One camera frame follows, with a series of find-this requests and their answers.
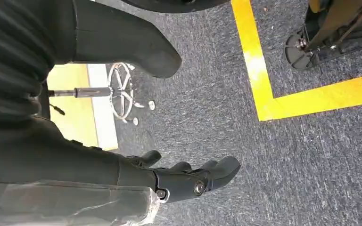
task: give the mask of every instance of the floor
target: floor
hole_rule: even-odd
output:
[[[183,58],[167,80],[136,69],[137,94],[156,110],[138,115],[137,127],[116,122],[119,152],[159,150],[161,167],[226,155],[242,163],[226,188],[163,205],[155,226],[362,225],[362,106],[259,121],[231,4],[166,15],[99,2],[151,21]],[[292,70],[283,42],[303,21],[306,1],[251,2],[274,97],[362,76],[362,51]]]

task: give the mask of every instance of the white strip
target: white strip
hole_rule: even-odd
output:
[[[87,68],[91,87],[107,87],[106,65],[87,65]],[[92,107],[99,147],[105,150],[117,149],[115,118],[109,97],[93,97]]]

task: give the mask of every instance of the prosthetic hand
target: prosthetic hand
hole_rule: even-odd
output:
[[[124,157],[64,139],[54,123],[34,118],[0,125],[0,182],[27,184],[40,180],[115,186],[145,186],[163,202],[192,199],[228,184],[240,168],[233,157],[209,161],[192,170],[186,162],[169,169],[149,168],[161,158],[151,151]]]

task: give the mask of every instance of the transparent plastic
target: transparent plastic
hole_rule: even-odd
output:
[[[140,226],[153,223],[159,207],[148,187],[0,183],[0,226]]]

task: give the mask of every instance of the black rubber wheel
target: black rubber wheel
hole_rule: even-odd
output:
[[[161,13],[190,13],[221,5],[230,0],[122,0],[132,6]]]

